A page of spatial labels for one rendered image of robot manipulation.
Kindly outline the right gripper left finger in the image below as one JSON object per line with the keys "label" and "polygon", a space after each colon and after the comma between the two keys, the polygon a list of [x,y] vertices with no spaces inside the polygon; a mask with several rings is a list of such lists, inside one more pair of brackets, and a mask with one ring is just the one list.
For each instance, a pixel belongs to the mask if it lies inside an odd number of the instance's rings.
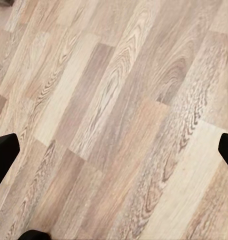
{"label": "right gripper left finger", "polygon": [[16,133],[0,137],[0,184],[19,153],[20,144]]}

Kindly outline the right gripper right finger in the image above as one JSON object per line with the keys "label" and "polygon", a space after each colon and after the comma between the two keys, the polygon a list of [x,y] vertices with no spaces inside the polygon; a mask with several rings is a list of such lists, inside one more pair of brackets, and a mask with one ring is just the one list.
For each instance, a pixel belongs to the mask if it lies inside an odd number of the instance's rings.
{"label": "right gripper right finger", "polygon": [[228,133],[223,133],[221,135],[219,145],[218,145],[218,151],[228,164]]}

